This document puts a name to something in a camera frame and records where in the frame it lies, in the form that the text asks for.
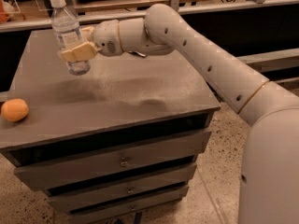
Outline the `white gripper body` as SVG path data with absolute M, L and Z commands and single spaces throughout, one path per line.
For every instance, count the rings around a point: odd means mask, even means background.
M 103 21 L 96 25 L 93 30 L 93 42 L 104 56 L 122 55 L 119 22 L 117 20 Z

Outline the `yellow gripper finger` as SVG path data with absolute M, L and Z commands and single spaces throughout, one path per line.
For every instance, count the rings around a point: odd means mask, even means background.
M 93 26 L 87 26 L 87 27 L 81 28 L 80 32 L 81 32 L 83 40 L 92 42 L 93 41 L 93 31 L 94 31 Z
M 62 58 L 68 63 L 76 63 L 93 59 L 98 52 L 98 48 L 93 42 L 86 41 L 72 49 L 61 52 Z

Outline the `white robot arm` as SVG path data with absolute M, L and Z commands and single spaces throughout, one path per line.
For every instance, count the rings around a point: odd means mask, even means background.
M 128 51 L 177 50 L 249 126 L 238 224 L 299 224 L 299 97 L 270 81 L 204 36 L 171 7 L 156 4 L 142 19 L 104 21 L 65 49 L 67 62 Z

